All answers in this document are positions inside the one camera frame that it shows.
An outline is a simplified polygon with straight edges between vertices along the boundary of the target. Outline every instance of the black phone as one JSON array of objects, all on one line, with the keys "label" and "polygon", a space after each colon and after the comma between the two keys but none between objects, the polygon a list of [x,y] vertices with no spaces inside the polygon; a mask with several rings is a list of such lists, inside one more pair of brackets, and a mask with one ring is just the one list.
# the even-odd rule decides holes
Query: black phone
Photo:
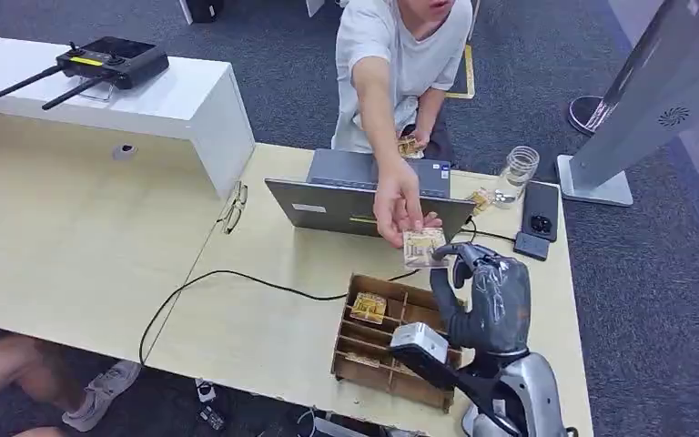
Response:
[{"label": "black phone", "polygon": [[539,182],[526,186],[521,232],[555,241],[559,228],[559,188]]}]

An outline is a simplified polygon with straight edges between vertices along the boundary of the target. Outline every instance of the glass jar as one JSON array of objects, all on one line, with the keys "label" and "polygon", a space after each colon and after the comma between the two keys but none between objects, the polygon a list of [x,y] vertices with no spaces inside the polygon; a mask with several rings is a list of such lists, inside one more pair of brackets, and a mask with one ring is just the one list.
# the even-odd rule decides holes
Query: glass jar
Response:
[{"label": "glass jar", "polygon": [[537,171],[540,155],[531,147],[518,146],[508,155],[505,167],[497,178],[494,189],[494,205],[510,208],[521,196],[526,184]]}]

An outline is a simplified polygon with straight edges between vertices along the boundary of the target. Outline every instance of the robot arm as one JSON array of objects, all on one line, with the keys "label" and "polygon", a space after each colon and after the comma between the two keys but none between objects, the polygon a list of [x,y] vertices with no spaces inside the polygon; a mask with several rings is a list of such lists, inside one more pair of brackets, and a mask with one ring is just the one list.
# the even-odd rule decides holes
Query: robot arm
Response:
[{"label": "robot arm", "polygon": [[526,266],[470,243],[446,245],[433,253],[435,259],[447,255],[457,257],[452,271],[456,288],[472,279],[472,308],[466,311],[454,296],[447,269],[431,270],[432,292],[449,343],[475,349],[475,359],[454,370],[424,349],[391,348],[393,356],[433,385],[463,391],[479,412],[473,436],[567,435],[553,370],[542,355],[527,348],[531,290]]},{"label": "robot arm", "polygon": [[457,289],[472,278],[472,310],[465,312],[451,289],[448,271],[431,271],[430,285],[451,343],[497,354],[526,352],[531,315],[526,266],[514,258],[466,243],[446,245],[433,253],[435,259],[446,255],[457,255],[452,271]]}]

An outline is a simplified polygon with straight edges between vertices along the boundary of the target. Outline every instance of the eyeglasses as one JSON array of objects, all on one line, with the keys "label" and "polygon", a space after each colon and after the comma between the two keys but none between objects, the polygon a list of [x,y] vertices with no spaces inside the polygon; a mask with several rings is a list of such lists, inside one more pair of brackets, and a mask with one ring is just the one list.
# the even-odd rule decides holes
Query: eyeglasses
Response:
[{"label": "eyeglasses", "polygon": [[237,226],[246,203],[248,203],[248,186],[238,180],[235,182],[227,204],[224,206],[221,217],[218,219],[218,223],[221,223],[221,228],[225,234],[230,234],[234,227]]}]

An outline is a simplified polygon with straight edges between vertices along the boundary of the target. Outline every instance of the laptop sticker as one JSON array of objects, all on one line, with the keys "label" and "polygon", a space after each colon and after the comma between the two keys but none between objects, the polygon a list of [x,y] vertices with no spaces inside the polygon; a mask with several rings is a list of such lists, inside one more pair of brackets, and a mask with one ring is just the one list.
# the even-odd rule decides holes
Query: laptop sticker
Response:
[{"label": "laptop sticker", "polygon": [[293,208],[296,211],[322,212],[323,214],[325,214],[325,212],[326,212],[325,208],[318,207],[315,205],[302,205],[300,203],[293,203],[291,205],[293,205]]}]

